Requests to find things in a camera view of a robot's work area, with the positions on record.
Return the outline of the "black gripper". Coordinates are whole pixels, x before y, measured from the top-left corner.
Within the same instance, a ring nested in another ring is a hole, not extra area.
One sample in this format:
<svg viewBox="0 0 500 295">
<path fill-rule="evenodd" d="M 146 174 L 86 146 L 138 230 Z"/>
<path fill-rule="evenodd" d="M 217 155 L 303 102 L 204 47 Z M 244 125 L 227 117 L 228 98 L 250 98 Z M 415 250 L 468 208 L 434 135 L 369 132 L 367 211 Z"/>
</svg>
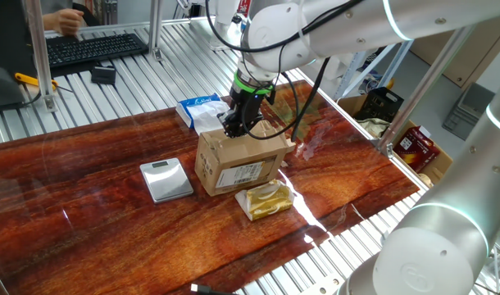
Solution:
<svg viewBox="0 0 500 295">
<path fill-rule="evenodd" d="M 229 138 L 245 135 L 256 138 L 257 135 L 252 132 L 252 129 L 263 119 L 260 107 L 267 94 L 252 94 L 244 90 L 237 93 L 231 90 L 230 97 L 232 98 L 231 112 L 217 115 L 225 135 Z"/>
</svg>

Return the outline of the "bare person hand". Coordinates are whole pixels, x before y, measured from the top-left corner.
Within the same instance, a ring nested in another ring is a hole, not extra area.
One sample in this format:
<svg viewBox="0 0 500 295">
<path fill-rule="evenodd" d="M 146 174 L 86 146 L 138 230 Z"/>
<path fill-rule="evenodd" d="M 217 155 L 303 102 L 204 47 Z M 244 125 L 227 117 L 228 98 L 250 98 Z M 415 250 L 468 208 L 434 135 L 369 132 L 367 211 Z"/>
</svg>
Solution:
<svg viewBox="0 0 500 295">
<path fill-rule="evenodd" d="M 62 9 L 43 17 L 44 24 L 50 30 L 64 36 L 75 36 L 83 21 L 84 13 L 75 9 Z"/>
</svg>

